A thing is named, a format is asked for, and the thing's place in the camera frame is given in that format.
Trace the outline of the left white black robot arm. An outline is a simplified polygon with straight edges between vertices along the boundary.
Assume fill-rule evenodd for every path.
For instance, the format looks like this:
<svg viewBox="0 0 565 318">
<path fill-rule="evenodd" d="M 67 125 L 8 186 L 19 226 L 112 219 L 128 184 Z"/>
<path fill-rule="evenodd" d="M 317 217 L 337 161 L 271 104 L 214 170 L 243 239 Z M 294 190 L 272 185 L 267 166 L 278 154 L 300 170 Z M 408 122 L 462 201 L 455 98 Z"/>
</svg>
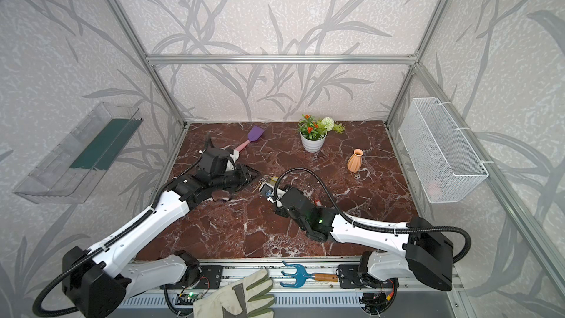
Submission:
<svg viewBox="0 0 565 318">
<path fill-rule="evenodd" d="M 131 260 L 214 192 L 235 194 L 256 180 L 259 171 L 238 163 L 238 157 L 238 150 L 206 147 L 193 165 L 161 187 L 138 216 L 86 250 L 69 250 L 63 257 L 63 272 L 36 297 L 33 314 L 60 317 L 80 312 L 85 317 L 107 317 L 124 300 L 149 289 L 198 283 L 200 263 L 183 250 L 145 264 Z"/>
</svg>

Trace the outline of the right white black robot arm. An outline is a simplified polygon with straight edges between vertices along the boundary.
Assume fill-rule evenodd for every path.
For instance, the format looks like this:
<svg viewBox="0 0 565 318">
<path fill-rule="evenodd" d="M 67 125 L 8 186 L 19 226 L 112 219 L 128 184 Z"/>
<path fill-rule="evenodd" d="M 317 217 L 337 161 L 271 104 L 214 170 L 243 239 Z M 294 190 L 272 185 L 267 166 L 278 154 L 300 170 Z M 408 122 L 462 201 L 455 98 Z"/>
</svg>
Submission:
<svg viewBox="0 0 565 318">
<path fill-rule="evenodd" d="M 451 226 L 433 226 L 421 217 L 410 222 L 378 222 L 341 215 L 317 206 L 297 188 L 275 190 L 265 183 L 260 194 L 275 213 L 292 219 L 305 235 L 320 243 L 334 241 L 368 247 L 360 260 L 358 279 L 374 286 L 393 278 L 416 278 L 438 291 L 453 288 L 453 265 L 470 251 L 468 232 Z"/>
</svg>

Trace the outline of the purple pink toy spatula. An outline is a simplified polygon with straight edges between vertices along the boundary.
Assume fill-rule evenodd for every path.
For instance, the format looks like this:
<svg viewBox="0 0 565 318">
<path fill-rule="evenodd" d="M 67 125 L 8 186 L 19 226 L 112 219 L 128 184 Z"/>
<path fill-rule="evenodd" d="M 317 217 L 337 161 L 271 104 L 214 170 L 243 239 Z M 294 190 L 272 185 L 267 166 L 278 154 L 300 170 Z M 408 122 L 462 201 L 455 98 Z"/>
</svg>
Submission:
<svg viewBox="0 0 565 318">
<path fill-rule="evenodd" d="M 254 126 L 251 131 L 247 135 L 247 140 L 240 144 L 238 147 L 235 148 L 235 151 L 241 152 L 244 150 L 249 144 L 252 142 L 257 141 L 262 135 L 264 134 L 264 129 L 258 126 Z"/>
</svg>

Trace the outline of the blue garden hand fork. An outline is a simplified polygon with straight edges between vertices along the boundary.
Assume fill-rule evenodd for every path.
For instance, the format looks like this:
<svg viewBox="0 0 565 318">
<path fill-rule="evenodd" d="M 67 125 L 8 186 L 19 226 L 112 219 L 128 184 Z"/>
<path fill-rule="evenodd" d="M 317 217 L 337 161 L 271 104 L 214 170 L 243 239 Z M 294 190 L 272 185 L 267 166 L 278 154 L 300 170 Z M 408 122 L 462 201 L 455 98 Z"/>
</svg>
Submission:
<svg viewBox="0 0 565 318">
<path fill-rule="evenodd" d="M 308 273 L 306 268 L 301 264 L 291 264 L 286 261 L 282 262 L 285 267 L 292 267 L 296 270 L 295 273 L 288 273 L 282 271 L 281 274 L 285 278 L 292 278 L 295 281 L 290 283 L 281 283 L 281 287 L 284 288 L 301 288 L 304 286 L 305 282 L 309 279 L 314 281 L 324 281 L 324 282 L 339 282 L 338 275 L 336 274 L 325 274 L 325 273 Z"/>
</svg>

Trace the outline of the small terracotta vase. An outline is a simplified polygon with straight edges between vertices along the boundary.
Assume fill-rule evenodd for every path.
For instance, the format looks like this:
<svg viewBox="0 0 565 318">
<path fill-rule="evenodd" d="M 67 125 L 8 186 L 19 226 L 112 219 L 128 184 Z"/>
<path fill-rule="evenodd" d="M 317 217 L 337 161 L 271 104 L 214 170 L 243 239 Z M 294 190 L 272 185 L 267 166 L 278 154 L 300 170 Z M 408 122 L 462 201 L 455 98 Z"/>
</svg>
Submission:
<svg viewBox="0 0 565 318">
<path fill-rule="evenodd" d="M 354 150 L 352 156 L 347 162 L 347 169 L 350 172 L 356 173 L 360 170 L 363 161 L 363 150 Z"/>
</svg>

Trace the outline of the white pot with flowers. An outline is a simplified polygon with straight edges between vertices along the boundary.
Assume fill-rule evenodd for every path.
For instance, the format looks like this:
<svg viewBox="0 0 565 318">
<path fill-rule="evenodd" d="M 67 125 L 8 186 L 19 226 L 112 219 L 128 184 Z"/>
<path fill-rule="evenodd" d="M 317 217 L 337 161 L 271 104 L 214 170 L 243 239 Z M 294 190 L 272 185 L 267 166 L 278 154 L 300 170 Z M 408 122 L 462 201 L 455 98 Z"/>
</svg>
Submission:
<svg viewBox="0 0 565 318">
<path fill-rule="evenodd" d="M 342 134 L 345 126 L 336 123 L 332 118 L 317 119 L 312 115 L 302 115 L 299 123 L 299 132 L 304 149 L 308 153 L 317 153 L 325 143 L 328 133 Z"/>
</svg>

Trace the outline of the white green work glove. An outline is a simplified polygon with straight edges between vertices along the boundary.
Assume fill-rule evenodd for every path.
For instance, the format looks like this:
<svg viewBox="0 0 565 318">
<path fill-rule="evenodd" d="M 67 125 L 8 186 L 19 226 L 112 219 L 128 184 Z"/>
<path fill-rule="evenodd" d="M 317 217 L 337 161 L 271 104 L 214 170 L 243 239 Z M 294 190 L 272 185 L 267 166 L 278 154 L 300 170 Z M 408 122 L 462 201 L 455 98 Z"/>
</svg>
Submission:
<svg viewBox="0 0 565 318">
<path fill-rule="evenodd" d="M 194 317 L 264 317 L 275 316 L 271 294 L 274 281 L 266 269 L 224 286 L 194 303 Z"/>
</svg>

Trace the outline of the green circuit board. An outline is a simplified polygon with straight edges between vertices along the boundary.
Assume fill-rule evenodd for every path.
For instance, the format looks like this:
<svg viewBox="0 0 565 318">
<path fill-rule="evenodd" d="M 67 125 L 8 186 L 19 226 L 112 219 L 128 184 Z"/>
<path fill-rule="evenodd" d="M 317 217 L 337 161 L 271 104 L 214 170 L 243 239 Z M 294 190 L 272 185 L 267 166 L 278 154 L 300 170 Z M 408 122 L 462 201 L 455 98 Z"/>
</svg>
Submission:
<svg viewBox="0 0 565 318">
<path fill-rule="evenodd" d="M 197 300 L 203 299 L 205 292 L 181 292 L 175 298 L 175 306 L 193 306 Z"/>
</svg>

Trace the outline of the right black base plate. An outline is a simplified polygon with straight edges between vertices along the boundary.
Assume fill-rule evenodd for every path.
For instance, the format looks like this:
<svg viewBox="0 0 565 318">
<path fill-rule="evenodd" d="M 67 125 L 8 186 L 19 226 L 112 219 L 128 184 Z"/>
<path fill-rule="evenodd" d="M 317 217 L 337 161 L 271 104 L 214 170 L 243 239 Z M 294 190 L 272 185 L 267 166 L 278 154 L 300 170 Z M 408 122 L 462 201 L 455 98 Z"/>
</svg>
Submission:
<svg viewBox="0 0 565 318">
<path fill-rule="evenodd" d="M 341 289 L 363 289 L 363 283 L 358 273 L 359 264 L 340 264 L 337 267 L 338 282 Z"/>
</svg>

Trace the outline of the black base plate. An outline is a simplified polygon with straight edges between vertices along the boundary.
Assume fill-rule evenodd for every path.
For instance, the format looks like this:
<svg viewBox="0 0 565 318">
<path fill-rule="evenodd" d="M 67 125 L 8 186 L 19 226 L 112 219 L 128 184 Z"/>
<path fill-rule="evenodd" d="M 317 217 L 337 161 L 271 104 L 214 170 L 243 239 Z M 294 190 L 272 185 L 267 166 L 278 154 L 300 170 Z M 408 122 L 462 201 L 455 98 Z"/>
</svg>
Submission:
<svg viewBox="0 0 565 318">
<path fill-rule="evenodd" d="M 199 268 L 197 279 L 190 289 L 216 290 L 222 281 L 222 265 L 204 265 Z"/>
<path fill-rule="evenodd" d="M 341 289 L 363 289 L 363 283 L 358 273 L 359 264 L 340 264 L 337 267 L 338 282 Z"/>
</svg>

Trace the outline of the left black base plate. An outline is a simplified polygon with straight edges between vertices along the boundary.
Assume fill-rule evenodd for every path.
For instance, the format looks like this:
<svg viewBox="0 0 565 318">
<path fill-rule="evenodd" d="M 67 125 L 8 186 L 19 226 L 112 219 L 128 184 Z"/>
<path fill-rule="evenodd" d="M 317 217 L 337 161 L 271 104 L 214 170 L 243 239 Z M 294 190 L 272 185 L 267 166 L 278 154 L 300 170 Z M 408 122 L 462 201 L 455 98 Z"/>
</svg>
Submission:
<svg viewBox="0 0 565 318">
<path fill-rule="evenodd" d="M 190 289 L 216 290 L 222 281 L 222 265 L 204 265 L 199 268 L 197 279 Z"/>
</svg>

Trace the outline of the clear plastic wall tray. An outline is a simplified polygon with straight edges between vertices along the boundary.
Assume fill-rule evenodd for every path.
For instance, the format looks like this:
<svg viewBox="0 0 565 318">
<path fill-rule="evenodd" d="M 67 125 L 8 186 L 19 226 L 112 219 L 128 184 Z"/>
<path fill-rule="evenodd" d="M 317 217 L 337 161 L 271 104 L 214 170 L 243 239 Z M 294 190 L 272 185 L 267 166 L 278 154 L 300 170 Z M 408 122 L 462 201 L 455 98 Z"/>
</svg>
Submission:
<svg viewBox="0 0 565 318">
<path fill-rule="evenodd" d="M 35 204 L 82 204 L 143 122 L 138 107 L 100 102 L 13 193 Z"/>
</svg>

